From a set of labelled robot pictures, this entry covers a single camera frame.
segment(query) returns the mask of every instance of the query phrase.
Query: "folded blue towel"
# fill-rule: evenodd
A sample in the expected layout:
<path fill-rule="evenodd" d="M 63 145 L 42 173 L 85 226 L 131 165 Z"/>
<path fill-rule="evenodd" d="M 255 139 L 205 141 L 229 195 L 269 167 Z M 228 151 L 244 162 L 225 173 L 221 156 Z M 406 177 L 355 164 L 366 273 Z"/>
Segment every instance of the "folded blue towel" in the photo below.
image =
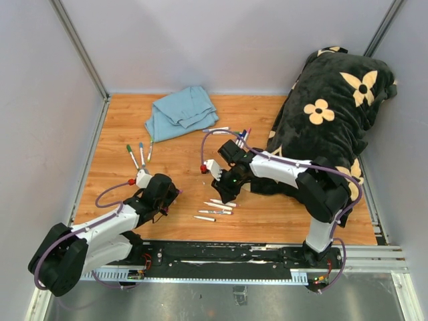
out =
<path fill-rule="evenodd" d="M 219 117 L 208 94 L 200 86 L 188 87 L 153 103 L 145 126 L 155 142 L 212 126 Z"/>

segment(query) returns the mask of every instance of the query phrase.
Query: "floral blanket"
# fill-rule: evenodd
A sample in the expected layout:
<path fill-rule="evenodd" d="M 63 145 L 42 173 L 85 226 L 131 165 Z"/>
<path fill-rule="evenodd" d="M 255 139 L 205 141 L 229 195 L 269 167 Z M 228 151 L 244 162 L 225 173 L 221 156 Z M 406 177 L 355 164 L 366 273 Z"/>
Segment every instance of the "floral blanket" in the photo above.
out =
<path fill-rule="evenodd" d="M 379 107 L 397 94 L 386 63 L 328 47 L 311 54 L 269 133 L 266 150 L 298 160 L 326 157 L 336 168 L 364 181 L 358 162 L 366 148 L 366 131 Z M 358 195 L 350 183 L 350 201 Z M 252 179 L 250 190 L 299 199 L 298 190 L 271 179 Z"/>

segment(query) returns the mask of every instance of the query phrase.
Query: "red cable connector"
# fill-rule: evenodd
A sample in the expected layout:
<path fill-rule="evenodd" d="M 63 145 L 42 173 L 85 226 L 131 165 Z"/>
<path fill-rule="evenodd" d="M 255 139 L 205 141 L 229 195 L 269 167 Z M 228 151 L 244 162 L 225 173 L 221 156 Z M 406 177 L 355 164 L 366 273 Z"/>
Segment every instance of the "red cable connector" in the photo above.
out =
<path fill-rule="evenodd" d="M 207 165 L 201 165 L 201 173 L 202 174 L 207 174 L 208 173 Z"/>

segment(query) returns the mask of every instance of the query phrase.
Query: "wooden surface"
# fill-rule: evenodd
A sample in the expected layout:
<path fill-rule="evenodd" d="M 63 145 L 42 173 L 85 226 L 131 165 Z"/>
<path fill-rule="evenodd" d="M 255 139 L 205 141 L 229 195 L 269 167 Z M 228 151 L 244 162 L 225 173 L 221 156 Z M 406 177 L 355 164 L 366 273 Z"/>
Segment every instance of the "wooden surface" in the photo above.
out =
<path fill-rule="evenodd" d="M 148 153 L 149 135 L 144 122 L 151 115 L 152 102 L 161 95 L 115 95 L 110 103 L 100 140 L 82 200 L 76 223 L 91 220 L 108 211 L 94 205 L 95 198 L 112 185 L 122 183 L 136 174 L 135 166 L 126 151 L 131 144 L 140 162 L 138 143 Z M 212 96 L 220 120 L 215 127 L 230 126 L 232 130 L 252 127 L 249 144 L 265 147 L 270 128 L 278 113 L 283 96 Z M 200 147 L 203 133 L 192 132 L 182 137 L 154 144 L 152 161 L 147 168 L 153 175 L 170 176 L 184 192 L 170 207 L 169 216 L 158 223 L 146 223 L 136 231 L 145 239 L 301 243 L 309 231 L 310 215 L 297 201 L 284 195 L 261 196 L 242 191 L 233 215 L 214 215 L 215 223 L 193 218 L 199 209 L 210 209 L 203 204 L 219 196 L 211 187 L 211 175 L 202 175 Z M 205 144 L 205 159 L 215 158 L 225 167 L 217 154 L 229 136 L 211 135 Z M 112 191 L 103 203 L 128 198 L 136 187 Z M 364 201 L 349 217 L 346 229 L 339 228 L 337 236 L 347 244 L 376 244 L 375 235 Z"/>

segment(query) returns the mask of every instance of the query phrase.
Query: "white wall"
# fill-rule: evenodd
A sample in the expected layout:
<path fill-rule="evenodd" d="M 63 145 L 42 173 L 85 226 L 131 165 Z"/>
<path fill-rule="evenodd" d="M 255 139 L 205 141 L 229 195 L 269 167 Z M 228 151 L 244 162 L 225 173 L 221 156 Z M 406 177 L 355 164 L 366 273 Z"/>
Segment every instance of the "white wall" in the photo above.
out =
<path fill-rule="evenodd" d="M 0 311 L 23 320 L 27 265 L 70 215 L 102 100 L 49 1 L 0 1 Z"/>
<path fill-rule="evenodd" d="M 391 0 L 63 0 L 111 92 L 284 94 L 307 56 L 363 54 Z"/>
<path fill-rule="evenodd" d="M 428 2 L 405 3 L 374 57 L 396 73 L 398 95 L 379 112 L 364 154 L 383 225 L 405 251 L 428 317 Z"/>

